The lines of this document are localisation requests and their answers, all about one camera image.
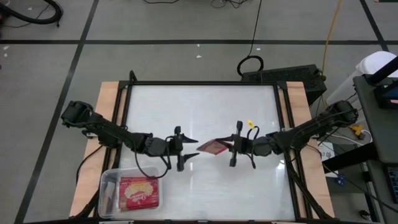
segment white container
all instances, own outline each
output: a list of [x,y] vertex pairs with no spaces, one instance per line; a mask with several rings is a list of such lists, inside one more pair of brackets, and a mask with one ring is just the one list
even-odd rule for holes
[[[158,168],[153,166],[141,167],[149,176],[159,176]],[[136,213],[159,209],[163,204],[162,179],[158,179],[159,206],[141,210],[121,211],[119,208],[119,181],[121,177],[145,177],[138,168],[110,169],[101,176],[99,185],[98,213],[102,218],[129,219]]]
[[[326,100],[328,105],[339,100],[347,100],[350,96],[355,94],[354,77],[361,76],[363,74],[373,75],[395,57],[396,55],[390,52],[379,51],[362,59],[362,61],[355,66],[356,70],[328,97]],[[393,74],[389,75],[389,77],[398,77],[398,71],[395,71]],[[361,103],[358,100],[358,96],[351,97],[349,102],[358,110],[362,108]],[[363,120],[364,115],[363,112],[360,111],[357,123]]]

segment wire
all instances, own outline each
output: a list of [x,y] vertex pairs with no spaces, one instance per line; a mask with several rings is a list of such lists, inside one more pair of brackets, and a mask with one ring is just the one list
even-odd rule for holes
[[60,5],[58,3],[56,3],[55,1],[53,1],[53,0],[43,0],[43,1],[49,3],[55,9],[55,14],[52,17],[48,18],[48,19],[37,19],[37,18],[33,19],[33,18],[30,18],[30,17],[24,16],[24,15],[22,15],[22,14],[16,12],[16,11],[8,8],[7,6],[5,6],[4,4],[1,4],[1,3],[0,3],[0,9],[2,11],[4,11],[4,12],[6,12],[6,13],[8,13],[8,14],[10,14],[10,15],[12,15],[12,16],[20,19],[20,20],[22,20],[22,21],[30,22],[30,23],[33,23],[33,24],[42,24],[42,25],[44,25],[44,24],[51,24],[51,23],[54,23],[54,22],[59,22],[59,20],[61,19],[62,15],[63,15],[63,13],[62,13],[63,11],[61,10]]
[[336,128],[335,130],[333,130],[330,134],[328,134],[328,136],[326,136],[324,139],[322,139],[322,141],[318,144],[318,146],[320,146],[321,143],[324,142],[324,140],[326,140],[328,137],[330,137],[331,134],[335,133],[339,128]]
[[232,5],[235,9],[238,9],[239,7],[241,7],[241,5],[242,5],[243,3],[245,3],[245,2],[248,1],[248,0],[242,0],[241,2],[236,2],[236,1],[232,1],[232,0],[226,0],[226,1],[228,1],[229,3],[231,3],[231,5]]
[[[343,3],[343,0],[338,1],[337,9],[335,11],[335,15],[333,16],[333,20],[331,22],[331,26],[329,29],[329,34],[328,34],[328,37],[326,38],[325,50],[323,51],[323,60],[322,60],[322,74],[321,74],[322,77],[326,77],[324,75],[324,73],[325,73],[326,55],[328,52],[329,40],[331,38],[331,34],[333,33],[333,28],[335,27],[336,18],[337,18],[338,12],[340,11],[341,3]],[[326,108],[327,104],[325,103],[325,100],[323,99],[323,94],[321,95],[321,100],[322,100],[323,106]]]
[[94,150],[94,152],[90,153],[87,157],[85,157],[85,159],[83,159],[83,161],[80,163],[79,167],[77,168],[76,171],[76,184],[79,181],[79,175],[80,175],[80,169],[82,167],[82,165],[87,161],[87,159],[89,159],[91,156],[93,156],[96,152],[98,152],[103,146],[98,147],[97,149]]
[[[258,136],[259,133],[260,133],[260,127],[259,127],[259,126],[255,126],[254,128],[257,128],[257,131],[256,131],[256,133],[255,133],[255,135],[254,135],[254,137],[253,137],[253,140],[257,139],[257,136]],[[250,138],[249,138],[249,137],[250,137],[250,133],[251,133],[251,131],[252,131],[254,128],[251,128],[251,129],[248,131],[248,134],[246,135],[246,138],[247,138],[247,139],[250,139]],[[252,150],[251,150],[251,156],[250,156],[249,154],[247,154],[247,153],[246,153],[246,155],[249,156],[250,161],[251,161],[251,165],[253,166],[253,169],[255,169],[255,168],[256,168],[256,163],[254,162],[253,151],[254,151],[254,150],[252,149]]]
[[357,94],[357,93],[355,92],[355,93],[354,93],[354,94],[352,94],[350,97],[348,97],[348,99],[347,99],[347,100],[345,100],[345,101],[348,101],[349,99],[351,99],[352,97],[354,97],[356,94]]
[[366,130],[366,129],[363,129],[362,132],[366,132],[366,133],[369,134],[369,137],[370,137],[369,143],[370,143],[370,142],[373,142],[372,134],[371,134],[370,131],[368,131],[368,130]]
[[251,51],[253,50],[254,38],[256,37],[257,24],[258,24],[258,22],[259,22],[259,16],[260,16],[260,10],[261,10],[261,3],[262,3],[262,0],[260,0],[259,9],[258,9],[258,11],[257,11],[256,25],[254,26],[253,38],[251,39],[251,47],[250,47],[250,52],[249,52],[248,56],[251,55]]
[[[338,175],[337,172],[332,171],[331,169],[327,168],[327,166],[325,166],[324,164],[322,164],[322,165],[323,165],[323,167],[324,167],[325,169],[327,169],[329,172],[332,172],[332,173]],[[378,198],[377,198],[376,196],[374,196],[373,194],[370,194],[367,190],[362,189],[360,186],[356,185],[353,181],[347,179],[347,177],[345,177],[345,179],[346,179],[350,184],[352,184],[353,186],[355,186],[357,189],[363,191],[365,194],[367,194],[368,196],[370,196],[370,197],[373,198],[374,200],[377,200],[381,205],[385,206],[386,208],[392,210],[392,211],[395,212],[395,213],[398,213],[398,210],[394,209],[394,208],[391,207],[390,205],[388,205],[388,204],[386,204],[385,202],[383,202],[382,200],[378,199]]]
[[[141,166],[140,166],[139,163],[138,163],[136,142],[132,141],[132,144],[133,144],[133,146],[134,146],[134,157],[135,157],[135,160],[136,160],[137,167],[138,167],[138,169],[141,171],[141,173],[144,174],[144,176],[146,176],[147,178],[150,178],[150,179],[160,179],[160,178],[164,177],[164,176],[167,174],[167,171],[169,171],[169,168],[167,167],[168,165],[166,165],[166,171],[165,171],[162,175],[160,175],[160,176],[158,176],[158,177],[149,176],[148,174],[146,174],[146,173],[141,169]],[[170,151],[169,151],[169,147],[167,147],[167,159],[170,161]]]
[[[215,1],[219,1],[221,4],[220,4],[219,6],[217,6],[216,4],[214,4]],[[211,5],[213,8],[220,9],[220,8],[224,7],[224,6],[229,2],[229,3],[231,3],[231,5],[232,5],[235,9],[239,9],[239,7],[241,7],[241,5],[242,5],[243,3],[245,3],[246,1],[248,1],[248,0],[242,0],[242,1],[240,1],[240,2],[236,2],[236,1],[232,1],[232,0],[212,0],[211,3],[210,3],[210,5]]]
[[[39,13],[39,15],[38,15],[35,19],[38,19],[38,18],[43,14],[43,12],[46,11],[49,7],[50,7],[50,4],[48,4],[47,7],[45,7],[45,8]],[[32,24],[32,23],[31,23],[31,22],[28,22],[28,23],[23,24],[23,25],[20,25],[20,26],[9,26],[9,25],[1,25],[1,26],[4,26],[4,27],[11,27],[11,28],[21,28],[21,27],[28,26],[28,25],[30,25],[30,24]]]
[[245,61],[249,60],[249,59],[254,58],[254,59],[257,59],[257,60],[260,62],[260,68],[259,68],[258,71],[261,71],[261,70],[264,68],[264,60],[263,60],[260,56],[251,55],[251,52],[252,52],[252,50],[253,50],[253,45],[254,45],[254,38],[255,38],[255,36],[256,36],[256,31],[257,31],[257,24],[258,24],[258,22],[259,22],[261,4],[262,4],[262,0],[260,0],[259,9],[258,9],[258,11],[257,11],[256,25],[254,26],[253,38],[251,39],[250,52],[249,52],[248,56],[246,56],[244,59],[242,59],[242,61],[240,61],[240,62],[238,63],[238,66],[236,67],[236,71],[238,72],[238,75],[240,75],[240,76],[243,76],[242,71],[241,71],[241,66],[242,66],[242,64],[243,64]]
[[307,144],[306,146],[309,146],[309,147],[311,147],[312,149],[316,150],[316,151],[319,153],[319,156],[321,157],[321,160],[322,160],[322,153],[321,153],[321,151],[319,151],[319,149],[317,149],[317,148],[315,148],[315,147],[313,147],[313,146],[310,146],[309,144]]
[[[338,154],[335,150],[331,149],[329,146],[325,145],[325,143],[322,143],[323,146],[325,146],[326,148],[328,148],[329,150],[331,150],[332,152],[334,152],[337,156],[340,155]],[[346,150],[344,150],[342,147],[340,147],[339,145],[335,144],[335,146],[338,146],[341,150],[343,150],[343,152],[347,152]]]
[[363,145],[364,145],[364,144],[362,144],[362,143],[359,143],[359,142],[357,142],[357,141],[354,141],[354,140],[352,140],[352,139],[350,139],[350,138],[347,138],[347,137],[344,137],[344,136],[338,136],[338,135],[330,134],[330,133],[327,133],[327,134],[329,134],[329,136],[333,136],[333,137],[335,137],[335,138],[345,139],[345,140],[347,140],[347,141],[353,142],[353,143],[358,144],[358,145],[360,145],[360,146],[363,146]]
[[179,0],[174,0],[172,2],[150,2],[150,1],[147,1],[147,0],[143,0],[143,1],[148,3],[148,4],[173,4],[173,3],[178,2]]

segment yellow clip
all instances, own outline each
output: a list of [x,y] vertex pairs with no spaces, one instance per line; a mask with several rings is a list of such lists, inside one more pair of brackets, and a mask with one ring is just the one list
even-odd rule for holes
[[254,124],[253,124],[253,122],[251,122],[251,120],[248,120],[248,125],[250,126],[250,129],[254,128]]
[[353,130],[353,132],[355,133],[356,136],[360,136],[362,133],[363,126],[362,125],[359,125],[359,126],[351,125],[351,126],[349,126],[349,128],[351,130]]

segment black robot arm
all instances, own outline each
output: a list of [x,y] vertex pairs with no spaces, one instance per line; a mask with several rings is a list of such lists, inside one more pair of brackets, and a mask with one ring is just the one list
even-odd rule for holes
[[[241,137],[243,123],[238,121],[236,125],[236,134],[217,140],[225,146],[229,146],[229,151],[232,152],[232,158],[229,162],[229,166],[231,167],[236,165],[237,154],[268,156],[271,152],[274,152],[275,154],[284,153],[285,158],[287,158],[285,165],[288,175],[303,192],[304,197],[313,207],[315,213],[321,219],[333,219],[318,204],[300,179],[298,173],[295,171],[290,159],[290,150],[300,151],[307,145],[312,136],[317,134],[322,137],[334,127],[342,128],[354,124],[357,118],[358,111],[354,109],[350,103],[347,101],[339,101],[330,105],[316,118],[286,131],[269,133],[266,134],[266,136],[254,138],[252,140],[248,138],[249,135],[247,135],[246,138]],[[233,141],[234,144],[233,146],[228,145],[223,141]],[[256,168],[253,156],[250,158],[252,160],[253,168]]]
[[358,112],[347,101],[339,101],[330,105],[317,117],[286,131],[269,133],[264,137],[252,140],[253,153],[256,156],[267,156],[288,152],[291,149],[301,150],[314,135],[324,136],[334,127],[345,128],[354,124]]
[[61,115],[63,125],[66,127],[84,128],[82,133],[96,134],[99,144],[109,148],[116,148],[123,142],[128,148],[138,154],[149,157],[160,157],[171,169],[170,156],[177,156],[177,170],[184,170],[184,163],[199,153],[182,155],[183,143],[193,143],[196,140],[181,134],[181,127],[174,129],[174,135],[166,139],[154,138],[152,133],[131,133],[124,127],[120,127],[100,114],[95,113],[88,103],[71,101]]

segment wooden board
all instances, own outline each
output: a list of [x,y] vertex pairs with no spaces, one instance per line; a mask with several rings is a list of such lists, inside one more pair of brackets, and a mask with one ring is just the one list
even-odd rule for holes
[[[290,106],[292,108],[294,125],[298,126],[311,119],[310,109],[307,103],[307,97],[302,82],[288,82],[287,91],[289,93]],[[316,140],[310,140],[309,146],[318,148]],[[303,169],[307,188],[317,200],[319,205],[330,216],[334,217],[333,206],[331,204],[329,188],[326,183],[325,173],[323,171],[322,161],[319,152],[311,147],[305,147],[301,151]]]
[[[292,113],[294,117],[294,123],[297,126],[311,119],[311,114],[307,103],[307,97],[305,96],[304,87],[301,82],[288,82],[287,86]],[[102,114],[104,118],[108,120],[112,119],[117,91],[118,82],[102,83],[95,111],[99,114]],[[122,93],[121,104],[119,107],[117,122],[118,124],[120,124],[121,122],[125,98],[126,92],[124,91]],[[288,127],[289,122],[287,121],[287,113],[283,99],[283,93],[280,94],[280,100],[284,121],[287,123],[286,126]],[[316,141],[310,141],[308,144],[313,147],[317,147]],[[98,148],[98,146],[99,145],[97,139],[89,139],[86,146],[85,157],[93,152],[96,148]],[[71,216],[79,213],[88,203],[88,201],[90,201],[93,194],[97,191],[101,177],[101,168],[103,164],[104,154],[105,150],[100,150],[92,158],[87,160],[82,166],[80,171],[80,179],[76,187],[72,208],[70,210]],[[310,147],[306,147],[302,150],[301,155],[303,160],[303,169],[309,191],[315,197],[317,202],[327,212],[327,214],[334,217],[330,194],[328,186],[326,184],[325,174],[323,173],[323,167],[319,153],[311,149]],[[303,198],[301,191],[298,188],[297,195],[300,214],[302,215],[302,217],[305,217]]]
[[[98,101],[95,111],[101,114],[104,118],[112,120],[113,108],[116,101],[116,95],[118,93],[119,82],[103,82],[98,95]],[[121,114],[123,111],[124,99],[126,94],[122,95],[121,108],[118,116],[118,121],[121,120]],[[89,139],[86,145],[86,151],[84,157],[91,154],[100,145],[96,138]],[[88,159],[80,169],[79,181],[76,186],[75,196],[73,198],[72,207],[70,210],[70,216],[76,215],[86,206],[86,204],[93,197],[97,191],[100,178],[101,169],[104,162],[105,147],[100,149],[90,159]]]

